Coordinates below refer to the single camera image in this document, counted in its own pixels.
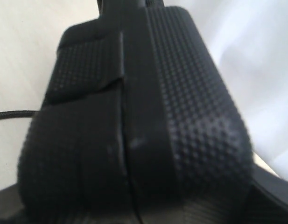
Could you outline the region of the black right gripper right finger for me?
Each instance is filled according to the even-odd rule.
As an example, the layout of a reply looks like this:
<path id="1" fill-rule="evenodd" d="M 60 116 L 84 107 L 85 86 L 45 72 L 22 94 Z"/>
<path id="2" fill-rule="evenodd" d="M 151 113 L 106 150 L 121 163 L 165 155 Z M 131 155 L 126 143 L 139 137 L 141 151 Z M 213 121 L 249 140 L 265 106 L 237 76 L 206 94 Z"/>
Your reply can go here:
<path id="1" fill-rule="evenodd" d="M 288 224 L 288 182 L 256 165 L 252 153 L 244 157 L 242 179 L 243 224 Z"/>

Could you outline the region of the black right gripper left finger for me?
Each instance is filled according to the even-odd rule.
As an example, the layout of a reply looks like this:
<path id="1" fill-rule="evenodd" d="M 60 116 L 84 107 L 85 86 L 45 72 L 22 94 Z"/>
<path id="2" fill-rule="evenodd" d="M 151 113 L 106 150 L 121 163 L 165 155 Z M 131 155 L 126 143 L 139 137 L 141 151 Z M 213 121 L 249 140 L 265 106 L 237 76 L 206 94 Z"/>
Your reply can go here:
<path id="1" fill-rule="evenodd" d="M 0 224 L 28 224 L 18 184 L 0 190 Z"/>

